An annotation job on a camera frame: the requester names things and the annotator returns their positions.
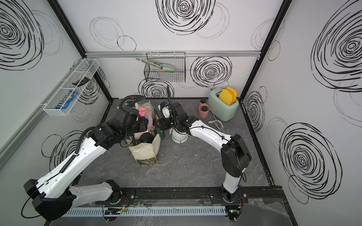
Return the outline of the pink round alarm clock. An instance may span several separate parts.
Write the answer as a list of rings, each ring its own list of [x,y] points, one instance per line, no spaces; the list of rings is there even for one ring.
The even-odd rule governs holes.
[[[146,132],[149,132],[153,128],[153,118],[151,112],[147,111],[144,107],[139,107],[139,114],[141,117],[148,120]]]

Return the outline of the white twin bell clock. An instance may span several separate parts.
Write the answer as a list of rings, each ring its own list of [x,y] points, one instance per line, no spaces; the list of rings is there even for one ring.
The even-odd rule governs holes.
[[[171,128],[169,130],[169,135],[171,136],[173,142],[175,142],[176,144],[185,143],[189,137],[186,132],[180,132],[176,128]]]

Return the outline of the small black twin bell clock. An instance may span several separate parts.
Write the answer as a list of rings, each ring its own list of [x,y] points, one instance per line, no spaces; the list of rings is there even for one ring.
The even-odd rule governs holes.
[[[155,138],[155,136],[152,133],[143,133],[140,136],[140,142],[151,144],[153,142],[154,138]]]

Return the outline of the cream canvas tote bag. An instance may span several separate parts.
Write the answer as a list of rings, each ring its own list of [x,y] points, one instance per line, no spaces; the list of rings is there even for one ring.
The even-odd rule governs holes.
[[[150,101],[139,105],[138,110],[140,116],[144,116],[149,122],[145,132],[134,134],[129,150],[140,167],[157,165],[161,141],[164,139],[164,132],[156,126],[159,117]]]

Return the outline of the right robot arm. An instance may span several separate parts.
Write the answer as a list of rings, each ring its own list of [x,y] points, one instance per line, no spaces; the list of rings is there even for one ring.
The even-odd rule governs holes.
[[[198,117],[188,115],[180,103],[170,100],[156,108],[159,117],[156,125],[163,131],[172,129],[181,135],[197,137],[221,154],[222,166],[226,171],[222,184],[223,199],[232,203],[237,199],[240,181],[249,166],[252,156],[244,139],[238,135],[228,135],[203,123]]]

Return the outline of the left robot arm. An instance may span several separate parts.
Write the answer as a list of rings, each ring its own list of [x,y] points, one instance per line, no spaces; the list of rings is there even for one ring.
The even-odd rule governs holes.
[[[38,180],[28,180],[24,189],[39,216],[54,221],[70,209],[91,202],[118,204],[123,198],[122,191],[112,179],[92,186],[72,186],[71,183],[114,144],[135,133],[147,132],[153,125],[153,118],[145,113],[134,107],[120,106],[116,117],[85,129],[75,151],[57,167]]]

